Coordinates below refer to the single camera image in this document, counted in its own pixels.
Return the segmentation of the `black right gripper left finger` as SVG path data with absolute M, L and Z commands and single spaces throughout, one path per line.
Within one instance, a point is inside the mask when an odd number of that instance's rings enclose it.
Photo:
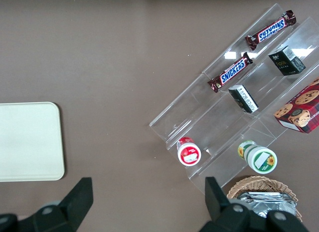
M 92 178 L 82 178 L 57 205 L 48 205 L 18 220 L 15 214 L 1 214 L 2 232 L 75 232 L 93 204 Z

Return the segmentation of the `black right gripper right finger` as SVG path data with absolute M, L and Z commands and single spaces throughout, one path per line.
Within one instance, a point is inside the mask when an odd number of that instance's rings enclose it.
M 215 177 L 205 179 L 205 203 L 211 220 L 201 232 L 307 232 L 292 214 L 270 211 L 266 218 L 238 203 L 230 203 Z

